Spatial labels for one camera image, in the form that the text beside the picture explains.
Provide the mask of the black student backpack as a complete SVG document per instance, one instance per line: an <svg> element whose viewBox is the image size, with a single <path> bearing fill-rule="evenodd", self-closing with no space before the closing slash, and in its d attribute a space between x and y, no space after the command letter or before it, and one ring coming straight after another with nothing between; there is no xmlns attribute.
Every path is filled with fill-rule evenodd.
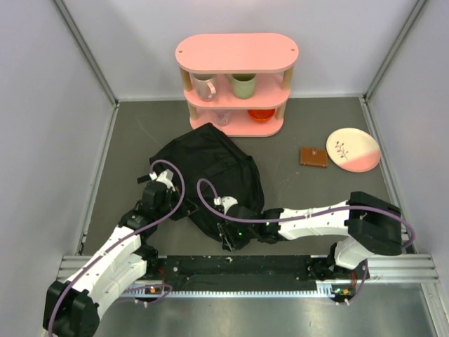
<svg viewBox="0 0 449 337"><path fill-rule="evenodd" d="M151 157L150 163L156 173L166 170L169 163L180 170L173 184L199 208L186 215L183 201L174 218L189 217L216 241L221 242L217 224L224 220L208 211L202 198L212 203L213 195L218 193L221 197L234 197L240 206L258 213L264 207L260 173L253 158L211 123L170 141Z"/></svg>

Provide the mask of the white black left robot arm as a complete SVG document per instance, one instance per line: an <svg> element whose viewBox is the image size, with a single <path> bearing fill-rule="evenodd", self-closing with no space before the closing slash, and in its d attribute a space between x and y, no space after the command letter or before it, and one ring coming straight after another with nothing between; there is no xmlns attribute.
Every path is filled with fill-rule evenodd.
<svg viewBox="0 0 449 337"><path fill-rule="evenodd" d="M181 216L185 192L184 185L149 182L142 199L91 259L49 286L43 314L49 336L94 336L106 311L136 280L157 274L157 255L146 241L159 224Z"/></svg>

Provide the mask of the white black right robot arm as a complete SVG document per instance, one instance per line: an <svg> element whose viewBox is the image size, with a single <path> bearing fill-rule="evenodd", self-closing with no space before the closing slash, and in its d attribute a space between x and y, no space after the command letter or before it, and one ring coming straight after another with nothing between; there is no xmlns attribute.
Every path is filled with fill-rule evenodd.
<svg viewBox="0 0 449 337"><path fill-rule="evenodd" d="M270 209L256 213L233 197L216 197L214 208L225 216L220 235L225 248L240 249L251 239L267 244L303 237L340 236L326 258L309 258L308 273L320 280L348 277L374 255L402 253L400 211L365 192L347 201L312 209Z"/></svg>

